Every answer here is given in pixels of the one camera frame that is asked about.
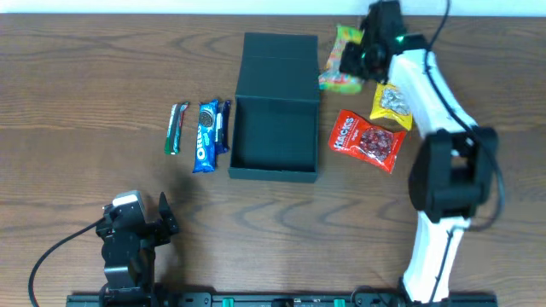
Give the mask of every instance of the blue wrapper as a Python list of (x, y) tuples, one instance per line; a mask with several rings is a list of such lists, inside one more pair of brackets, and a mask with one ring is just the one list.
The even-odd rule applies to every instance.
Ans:
[(214, 140), (216, 137), (216, 115), (218, 100), (200, 105), (199, 121), (197, 123), (197, 144), (195, 146), (196, 172), (211, 172), (216, 166)]
[(216, 148), (216, 154), (225, 154), (228, 152), (228, 119), (229, 108), (231, 107), (231, 101), (225, 101), (222, 107), (218, 110), (216, 116), (216, 139), (214, 140), (214, 147)]

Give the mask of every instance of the tabletop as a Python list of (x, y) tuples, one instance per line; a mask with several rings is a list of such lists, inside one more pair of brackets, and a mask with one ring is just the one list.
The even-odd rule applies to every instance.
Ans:
[[(437, 17), (407, 17), (430, 37)], [(337, 24), (356, 16), (0, 15), (0, 305), (28, 306), (32, 266), (93, 223), (127, 190), (155, 208), (161, 191), (181, 233), (157, 249), (156, 280), (218, 292), (351, 292), (395, 287), (415, 238), (407, 178), (421, 139), (405, 138), (391, 175), (331, 151), (340, 109), (369, 116), (375, 83), (322, 94), (314, 184), (229, 179), (229, 153), (192, 174), (198, 102), (234, 98), (244, 32), (319, 39), (323, 67)], [(500, 305), (546, 305), (546, 20), (451, 18), (435, 51), (444, 78), (480, 125), (498, 132), (507, 208), (466, 234), (454, 291)], [(163, 152), (171, 105), (191, 101), (182, 153)], [(233, 119), (229, 130), (233, 129)], [(496, 198), (480, 207), (491, 212)], [(55, 251), (35, 281), (42, 306), (106, 282), (93, 231)]]

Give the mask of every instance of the red candy bag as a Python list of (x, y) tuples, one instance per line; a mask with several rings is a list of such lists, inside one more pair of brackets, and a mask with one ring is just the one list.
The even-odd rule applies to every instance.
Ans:
[(392, 133), (349, 110), (341, 110), (328, 145), (336, 152), (379, 166), (390, 174), (405, 136), (405, 131)]

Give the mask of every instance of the wire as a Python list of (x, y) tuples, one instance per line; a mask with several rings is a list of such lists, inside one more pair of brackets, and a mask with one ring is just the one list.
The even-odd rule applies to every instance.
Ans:
[(473, 231), (473, 232), (484, 231), (484, 230), (490, 228), (497, 221), (497, 219), (502, 215), (502, 212), (504, 211), (504, 207), (505, 207), (504, 179), (502, 178), (502, 171), (501, 171), (501, 168), (499, 167), (499, 165), (497, 163), (497, 160), (495, 159), (495, 155), (493, 154), (493, 152), (488, 147), (485, 146), (484, 141), (481, 139), (481, 137), (479, 137), (476, 134), (476, 132), (474, 132), (474, 130), (472, 130), (472, 128), (470, 128), (465, 122), (462, 121), (461, 118), (459, 118), (457, 116), (457, 114), (453, 111), (453, 109), (450, 107), (448, 102), (445, 100), (445, 98), (442, 95), (442, 93), (440, 92), (438, 86), (434, 82), (434, 79), (433, 79), (432, 75), (430, 74), (430, 66), (428, 65), (428, 54), (433, 49), (434, 42), (436, 42), (436, 39), (438, 38), (440, 32), (442, 31), (442, 28), (444, 28), (445, 22), (447, 21), (447, 18), (449, 16), (450, 7), (451, 7), (451, 0), (446, 0), (446, 2), (447, 3), (446, 3), (446, 6), (445, 6), (444, 17), (442, 18), (442, 21), (440, 22), (440, 25), (439, 25), (438, 29), (434, 33), (433, 38), (431, 39), (430, 44), (427, 47), (427, 51), (425, 52), (425, 59), (424, 59), (425, 74), (427, 75), (428, 81), (430, 82), (431, 86), (433, 87), (434, 91), (436, 92), (436, 95), (438, 95), (438, 98), (440, 99), (440, 101), (444, 105), (445, 110), (447, 111), (447, 113), (470, 135), (470, 137), (473, 139), (473, 141), (476, 144), (479, 144), (484, 149), (485, 156), (487, 157), (487, 159), (491, 163), (491, 168), (497, 174), (498, 201), (497, 201), (497, 207), (496, 207), (495, 211), (493, 212), (492, 216), (487, 220), (487, 222), (485, 222), (483, 224), (480, 224), (480, 225), (471, 225), (471, 226), (469, 226), (467, 228), (453, 227), (448, 232), (448, 239), (447, 239), (447, 244), (445, 246), (444, 257), (442, 258), (442, 263), (440, 264), (440, 270), (439, 270), (438, 276), (436, 277), (436, 282), (434, 283), (433, 293), (432, 293), (431, 298), (430, 298), (430, 300), (428, 302), (429, 304), (433, 302), (434, 296), (436, 295), (436, 290), (438, 289), (440, 279), (442, 278), (442, 274), (444, 272), (444, 266), (445, 266), (445, 262), (446, 262), (446, 259), (447, 259), (448, 251), (450, 249), (451, 239), (453, 238), (453, 233), (455, 232), (455, 230)]
[(98, 221), (94, 222), (93, 224), (85, 227), (84, 229), (81, 229), (80, 231), (78, 231), (77, 233), (75, 234), (72, 234), (72, 235), (69, 235), (68, 237), (60, 240), (57, 244), (53, 245), (49, 250), (47, 250), (47, 252), (45, 252), (42, 257), (40, 257), (40, 259), (36, 262), (36, 264), (34, 264), (34, 268), (32, 268), (32, 272), (31, 272), (31, 275), (30, 277), (28, 278), (28, 296), (31, 300), (31, 304), (33, 307), (39, 307), (40, 305), (38, 304), (38, 301), (36, 300), (36, 296), (34, 295), (34, 277), (36, 277), (36, 272), (38, 272), (38, 268), (40, 267), (40, 264), (42, 264), (42, 262), (55, 250), (57, 249), (59, 246), (67, 243), (68, 241), (74, 239), (75, 237), (81, 235), (82, 233), (96, 227), (96, 225), (104, 222), (105, 218), (101, 218), (99, 219)]
[(349, 303), (352, 303), (352, 300), (354, 299), (355, 294), (356, 294), (358, 291), (362, 290), (362, 289), (370, 289), (370, 290), (372, 290), (372, 291), (375, 293), (375, 295), (377, 295), (377, 297), (379, 298), (379, 300), (380, 300), (385, 306), (388, 306), (388, 305), (389, 305), (389, 304), (386, 303), (386, 300), (383, 299), (383, 297), (381, 296), (381, 294), (379, 294), (379, 291), (377, 291), (377, 289), (375, 289), (375, 288), (372, 287), (372, 286), (368, 286), (368, 285), (363, 285), (363, 286), (357, 287), (357, 288), (355, 289), (355, 291), (353, 291), (353, 292), (351, 293), (351, 300), (349, 301)]

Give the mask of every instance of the dark green box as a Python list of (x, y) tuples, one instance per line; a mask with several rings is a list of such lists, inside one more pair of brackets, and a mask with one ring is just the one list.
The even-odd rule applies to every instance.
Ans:
[(229, 176), (315, 182), (317, 37), (245, 33)]

